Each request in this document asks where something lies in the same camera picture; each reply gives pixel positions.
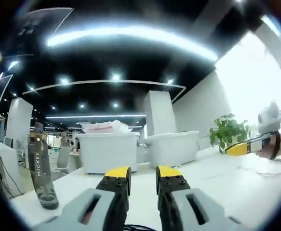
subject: black ceiling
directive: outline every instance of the black ceiling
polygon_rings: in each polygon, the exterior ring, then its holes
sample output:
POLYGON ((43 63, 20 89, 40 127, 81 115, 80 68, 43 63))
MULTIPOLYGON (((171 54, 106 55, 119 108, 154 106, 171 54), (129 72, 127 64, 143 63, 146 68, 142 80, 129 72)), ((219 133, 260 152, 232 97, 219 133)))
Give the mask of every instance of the black ceiling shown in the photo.
MULTIPOLYGON (((119 73, 125 80, 143 80, 185 86, 188 92, 214 69, 216 61, 148 39, 117 36, 80 38, 54 47, 46 46, 52 34, 85 30, 92 27, 145 25, 162 28, 195 41, 218 58, 229 51, 246 32, 235 1, 221 0, 44 0, 32 10, 70 7, 70 9, 37 11, 18 18, 9 36, 0 43, 3 61, 0 73, 14 74, 5 94, 7 101, 0 113, 9 110, 10 101, 18 97, 31 103, 36 121, 63 127, 76 127, 76 122, 108 121, 94 119, 45 119, 50 116, 83 116, 110 114, 143 114, 142 101, 149 90, 169 91, 172 99, 180 88, 139 83, 87 83, 34 89, 58 84, 62 78, 70 82, 109 79, 119 73), (12 61, 19 63, 7 70, 12 61)), ((130 126, 144 125, 144 119, 124 118, 130 126)))

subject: office room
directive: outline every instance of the office room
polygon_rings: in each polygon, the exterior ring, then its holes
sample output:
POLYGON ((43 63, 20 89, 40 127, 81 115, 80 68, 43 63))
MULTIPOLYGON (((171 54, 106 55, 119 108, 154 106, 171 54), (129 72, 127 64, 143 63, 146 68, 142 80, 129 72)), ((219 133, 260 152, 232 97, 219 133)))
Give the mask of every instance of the office room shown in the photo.
POLYGON ((281 24, 260 2, 41 0, 17 14, 0 40, 11 211, 32 230, 269 224, 281 24))

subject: white storage bin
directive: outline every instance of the white storage bin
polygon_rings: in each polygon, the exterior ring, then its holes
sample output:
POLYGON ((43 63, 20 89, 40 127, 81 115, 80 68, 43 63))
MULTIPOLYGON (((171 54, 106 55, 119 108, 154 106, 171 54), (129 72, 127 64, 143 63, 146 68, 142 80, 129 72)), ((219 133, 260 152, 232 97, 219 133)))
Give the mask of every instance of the white storage bin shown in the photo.
POLYGON ((138 132, 77 134, 85 173, 102 173, 120 166, 136 171, 138 132))
POLYGON ((151 166, 176 166, 196 159, 198 131, 168 133, 145 139, 151 166))

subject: plastic bag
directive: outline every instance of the plastic bag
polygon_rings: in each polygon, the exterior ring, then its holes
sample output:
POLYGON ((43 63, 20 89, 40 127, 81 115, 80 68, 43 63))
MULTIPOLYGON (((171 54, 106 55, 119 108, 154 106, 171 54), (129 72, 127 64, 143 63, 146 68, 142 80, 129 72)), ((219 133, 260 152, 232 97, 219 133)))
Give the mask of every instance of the plastic bag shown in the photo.
POLYGON ((127 124, 124 124, 118 120, 104 122, 104 123, 78 123, 82 126, 82 130, 85 133, 128 133, 132 129, 127 124))

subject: potted plant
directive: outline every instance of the potted plant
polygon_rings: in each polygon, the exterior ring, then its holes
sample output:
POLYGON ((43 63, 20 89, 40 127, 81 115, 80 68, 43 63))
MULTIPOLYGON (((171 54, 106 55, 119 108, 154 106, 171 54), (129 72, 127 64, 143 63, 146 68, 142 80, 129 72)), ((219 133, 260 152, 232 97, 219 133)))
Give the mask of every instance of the potted plant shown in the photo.
POLYGON ((235 115, 223 115, 214 121, 215 128, 210 129, 210 143, 217 145, 221 154, 225 149, 237 142, 242 142, 251 136, 250 126, 246 125, 247 120, 238 123, 234 119, 235 115))

